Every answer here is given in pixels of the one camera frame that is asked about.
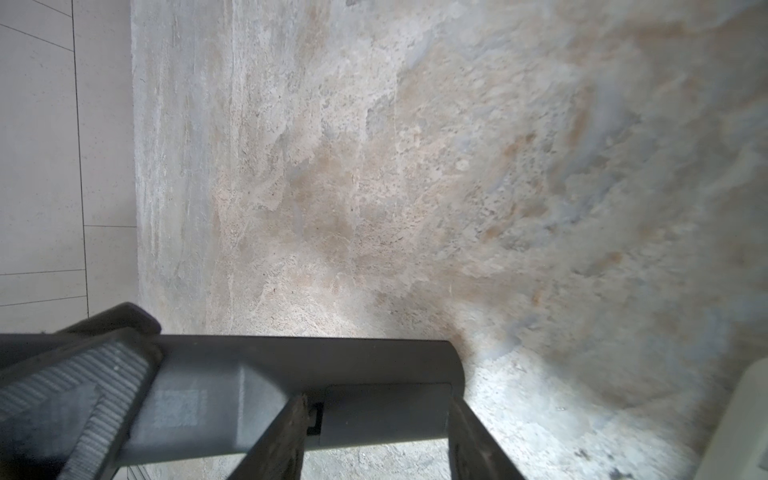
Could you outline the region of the black remote control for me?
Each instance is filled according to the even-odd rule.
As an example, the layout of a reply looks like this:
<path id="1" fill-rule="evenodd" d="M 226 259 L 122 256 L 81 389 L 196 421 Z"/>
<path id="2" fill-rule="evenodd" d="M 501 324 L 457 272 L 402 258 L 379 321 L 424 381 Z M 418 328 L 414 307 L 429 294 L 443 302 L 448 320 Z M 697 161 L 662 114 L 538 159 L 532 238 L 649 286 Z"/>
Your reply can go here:
<path id="1" fill-rule="evenodd" d="M 117 454 L 118 469 L 245 456 L 299 394 L 309 412 L 305 451 L 439 439 L 465 386 L 446 341 L 141 336 L 162 362 Z M 93 337 L 5 334 L 1 371 Z"/>

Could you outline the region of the white remote control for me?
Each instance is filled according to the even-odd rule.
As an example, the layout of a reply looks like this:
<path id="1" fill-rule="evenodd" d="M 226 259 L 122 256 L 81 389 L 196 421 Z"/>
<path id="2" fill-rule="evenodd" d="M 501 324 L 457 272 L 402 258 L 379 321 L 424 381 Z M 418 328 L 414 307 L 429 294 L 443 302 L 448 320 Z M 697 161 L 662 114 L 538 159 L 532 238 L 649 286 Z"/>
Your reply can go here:
<path id="1" fill-rule="evenodd" d="M 743 374 L 694 476 L 767 478 L 767 359 Z"/>

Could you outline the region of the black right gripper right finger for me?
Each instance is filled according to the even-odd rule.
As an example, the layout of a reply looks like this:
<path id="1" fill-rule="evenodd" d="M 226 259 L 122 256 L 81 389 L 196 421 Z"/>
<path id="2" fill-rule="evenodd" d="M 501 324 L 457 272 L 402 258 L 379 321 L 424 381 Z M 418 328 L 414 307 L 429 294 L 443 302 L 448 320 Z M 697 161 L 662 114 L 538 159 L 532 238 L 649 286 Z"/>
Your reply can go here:
<path id="1" fill-rule="evenodd" d="M 464 399 L 451 400 L 447 428 L 453 480 L 525 479 Z"/>

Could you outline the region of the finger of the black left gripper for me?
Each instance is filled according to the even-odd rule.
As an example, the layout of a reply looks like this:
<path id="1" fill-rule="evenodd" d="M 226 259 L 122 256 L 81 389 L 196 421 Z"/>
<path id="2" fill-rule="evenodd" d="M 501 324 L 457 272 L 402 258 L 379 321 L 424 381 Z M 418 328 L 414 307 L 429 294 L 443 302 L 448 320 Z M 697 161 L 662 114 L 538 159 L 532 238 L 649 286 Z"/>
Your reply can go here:
<path id="1" fill-rule="evenodd" d="M 161 324 L 147 311 L 131 302 L 124 302 L 68 326 L 58 334 L 99 336 L 130 328 L 141 335 L 159 335 Z"/>
<path id="2" fill-rule="evenodd" d="M 121 329 L 3 368 L 2 478 L 112 478 L 161 362 L 156 346 Z"/>

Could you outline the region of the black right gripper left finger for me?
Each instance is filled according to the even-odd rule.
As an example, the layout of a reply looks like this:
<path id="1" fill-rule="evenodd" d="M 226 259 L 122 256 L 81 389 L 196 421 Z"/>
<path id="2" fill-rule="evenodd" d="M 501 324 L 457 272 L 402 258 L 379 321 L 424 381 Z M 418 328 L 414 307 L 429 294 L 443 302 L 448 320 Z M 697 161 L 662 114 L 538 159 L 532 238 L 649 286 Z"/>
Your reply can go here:
<path id="1" fill-rule="evenodd" d="M 229 480 L 292 480 L 301 477 L 308 429 L 305 394 L 291 397 Z"/>

